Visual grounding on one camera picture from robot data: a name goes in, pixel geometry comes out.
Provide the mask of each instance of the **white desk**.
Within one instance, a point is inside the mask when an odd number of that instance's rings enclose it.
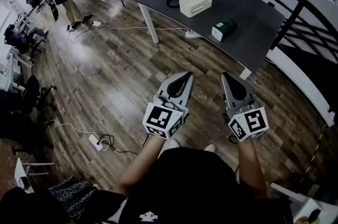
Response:
[[[36,175],[48,175],[49,172],[43,172],[43,173],[28,173],[31,166],[49,166],[49,165],[55,165],[55,163],[22,163],[21,159],[18,158],[16,162],[16,168],[14,173],[14,179],[16,181],[16,184],[19,188],[22,188],[20,185],[20,178],[26,177],[28,179],[28,176],[36,176]],[[33,193],[34,190],[32,186],[28,188],[28,190],[25,190],[26,193]]]
[[[25,90],[24,87],[22,87],[22,86],[20,86],[20,85],[18,85],[14,82],[14,70],[13,70],[13,68],[14,68],[15,59],[22,61],[21,58],[18,58],[14,54],[14,49],[11,48],[10,52],[7,55],[8,64],[6,66],[4,74],[0,74],[0,89],[1,90],[10,91],[12,87],[17,88],[21,91]]]
[[[289,200],[292,201],[290,207],[294,223],[296,223],[299,218],[308,218],[310,214],[316,209],[320,209],[321,211],[319,215],[321,224],[331,224],[338,217],[338,206],[334,206],[322,201],[317,201],[302,194],[292,192],[275,183],[272,183],[270,186],[273,189],[288,196]]]

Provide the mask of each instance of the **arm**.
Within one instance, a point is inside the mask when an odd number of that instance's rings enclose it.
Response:
[[[238,152],[240,184],[245,186],[253,200],[266,199],[265,180],[254,144],[252,141],[240,142]]]
[[[121,175],[112,191],[128,197],[157,160],[164,142],[165,139],[161,137],[151,136],[135,160]]]

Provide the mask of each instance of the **logo on shirt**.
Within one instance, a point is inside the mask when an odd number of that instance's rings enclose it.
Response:
[[[158,218],[157,215],[153,214],[150,211],[148,213],[141,214],[139,217],[141,218],[141,221],[144,222],[154,222],[154,220]]]

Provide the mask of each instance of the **extension cord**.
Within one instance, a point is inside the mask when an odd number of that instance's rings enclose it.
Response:
[[[104,146],[102,145],[102,143],[100,142],[100,140],[94,136],[93,134],[91,134],[89,136],[89,141],[92,143],[92,145],[94,145],[94,147],[96,148],[96,150],[100,151],[104,148]]]

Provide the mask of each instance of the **office chair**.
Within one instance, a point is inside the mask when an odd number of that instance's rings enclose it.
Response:
[[[15,47],[16,49],[18,49],[19,57],[22,57],[22,55],[25,55],[29,50],[31,50],[31,53],[26,58],[26,61],[30,59],[31,62],[34,63],[35,52],[36,51],[38,51],[39,53],[42,52],[40,49],[37,49],[37,48],[42,42],[45,42],[45,41],[39,37],[38,38],[28,38],[27,36],[25,37],[26,37],[26,43],[18,45],[18,44],[12,43],[8,39],[5,39],[5,44],[11,45]]]
[[[45,4],[45,2],[40,4],[39,0],[26,0],[26,3],[31,5],[33,8],[37,7],[36,12],[39,12],[40,8]]]
[[[23,92],[22,103],[21,103],[21,112],[25,115],[29,115],[33,108],[36,107],[39,111],[41,118],[44,120],[45,117],[43,116],[43,106],[49,106],[54,111],[57,108],[50,103],[46,102],[46,97],[50,93],[51,89],[57,89],[55,86],[50,86],[47,90],[46,87],[43,87],[40,91],[40,84],[39,81],[35,76],[30,76],[27,81],[25,91]]]

